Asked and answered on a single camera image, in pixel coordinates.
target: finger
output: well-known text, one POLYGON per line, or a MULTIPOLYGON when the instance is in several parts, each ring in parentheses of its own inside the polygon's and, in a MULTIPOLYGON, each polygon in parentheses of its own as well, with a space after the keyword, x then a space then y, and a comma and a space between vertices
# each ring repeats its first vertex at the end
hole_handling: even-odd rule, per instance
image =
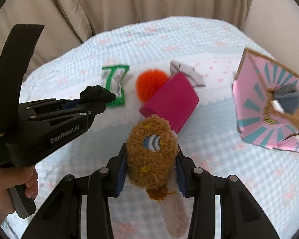
POLYGON ((32 174, 31 167, 0 169, 0 186, 8 189, 15 185, 24 184, 30 180, 32 174))
POLYGON ((37 170, 35 169, 35 167, 33 167, 32 169, 33 169, 33 174, 30 180, 26 182, 27 188, 30 188, 35 182, 37 182, 37 178, 38 178, 37 170))
POLYGON ((30 188, 25 190, 26 197, 35 199, 39 191, 38 182, 35 182, 30 188))

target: beige sofa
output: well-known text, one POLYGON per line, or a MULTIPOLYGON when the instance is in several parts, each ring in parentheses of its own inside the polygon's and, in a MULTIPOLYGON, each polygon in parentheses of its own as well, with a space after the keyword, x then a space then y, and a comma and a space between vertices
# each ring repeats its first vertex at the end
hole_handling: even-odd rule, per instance
POLYGON ((44 24, 27 75, 92 35, 168 16, 228 21, 244 29, 252 0, 7 0, 0 10, 0 53, 12 26, 44 24))
POLYGON ((44 24, 27 76, 92 35, 168 16, 228 21, 299 72, 294 0, 7 0, 0 10, 0 53, 14 24, 44 24))

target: screw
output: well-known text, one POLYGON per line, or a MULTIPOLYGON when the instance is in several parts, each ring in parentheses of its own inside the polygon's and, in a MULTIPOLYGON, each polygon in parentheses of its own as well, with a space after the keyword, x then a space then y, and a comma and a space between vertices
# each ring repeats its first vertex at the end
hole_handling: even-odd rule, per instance
POLYGON ((230 175, 229 176, 229 179, 232 181, 232 182, 236 182, 238 181, 238 177, 236 175, 230 175))
POLYGON ((71 174, 68 174, 66 175, 64 178, 63 178, 66 182, 69 182, 73 179, 73 176, 71 174))
POLYGON ((203 169, 202 169, 202 168, 200 168, 200 167, 196 167, 196 168, 194 168, 194 173, 200 174, 200 173, 202 173, 202 172, 203 172, 203 169))
POLYGON ((108 173, 109 172, 109 169, 107 168, 107 167, 102 167, 101 169, 100 169, 100 173, 102 173, 102 174, 106 174, 106 173, 108 173))

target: teal stripe pattern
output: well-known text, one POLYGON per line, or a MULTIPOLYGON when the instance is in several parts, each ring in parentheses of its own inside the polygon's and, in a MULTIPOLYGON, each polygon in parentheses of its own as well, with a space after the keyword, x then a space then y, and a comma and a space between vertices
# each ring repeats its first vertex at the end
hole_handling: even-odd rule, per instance
POLYGON ((293 77, 293 74, 290 73, 287 78, 284 80, 284 82, 281 84, 281 86, 285 85, 291 78, 293 77))
POLYGON ((294 84, 294 85, 297 85, 299 79, 298 80, 295 80, 294 82, 292 82, 291 84, 294 84))
POLYGON ((282 129, 281 127, 278 128, 278 135, 277 135, 277 142, 280 142, 281 140, 284 140, 285 139, 285 136, 282 132, 282 129))
POLYGON ((266 73, 266 76, 267 76, 268 83, 270 84, 270 76, 269 76, 268 63, 266 63, 266 65, 265 65, 265 73, 266 73))
POLYGON ((269 141, 272 133, 273 133, 273 129, 268 133, 268 135, 266 135, 266 137, 264 138, 264 140, 260 143, 261 147, 265 147, 267 145, 267 143, 268 143, 268 141, 269 141))
POLYGON ((272 78, 272 82, 273 82, 273 83, 276 81, 277 68, 278 68, 278 65, 277 65, 277 64, 274 64, 274 65, 273 65, 273 78, 272 78))
POLYGON ((298 151, 299 145, 295 148, 295 151, 298 151))
POLYGON ((260 73, 256 66, 254 66, 254 69, 255 69, 256 73, 260 73))
POLYGON ((265 131, 267 130, 267 128, 265 127, 260 127, 257 130, 255 130, 253 133, 251 133, 250 135, 246 136, 243 138, 243 140, 246 143, 252 143, 254 142, 258 137, 260 137, 265 131))
POLYGON ((247 109, 250 109, 252 111, 255 111, 255 112, 260 112, 260 108, 254 102, 252 102, 250 99, 246 100, 244 107, 247 109))
POLYGON ((296 133, 296 131, 295 131, 290 125, 286 125, 286 127, 287 127, 292 133, 296 133))
POLYGON ((281 72, 280 72, 277 84, 279 84, 281 82, 281 80, 282 80, 283 76, 285 75, 285 73, 286 73, 286 70, 285 69, 281 69, 281 72))
POLYGON ((240 127, 246 127, 251 124, 257 123, 260 121, 260 118, 252 118, 252 119, 244 119, 244 120, 238 120, 238 125, 240 127))
POLYGON ((263 93, 262 93, 262 90, 260 89, 258 83, 255 84, 255 86, 254 86, 254 90, 256 91, 258 97, 262 100, 262 102, 265 101, 265 97, 264 97, 264 95, 263 95, 263 93))

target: human hand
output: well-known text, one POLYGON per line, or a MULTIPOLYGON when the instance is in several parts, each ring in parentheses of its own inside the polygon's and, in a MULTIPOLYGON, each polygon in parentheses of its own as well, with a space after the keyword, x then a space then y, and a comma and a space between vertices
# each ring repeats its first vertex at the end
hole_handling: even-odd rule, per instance
POLYGON ((7 189, 25 183, 27 186, 26 196, 35 199, 38 194, 37 178, 38 175, 34 166, 0 169, 0 224, 8 214, 15 212, 7 189))

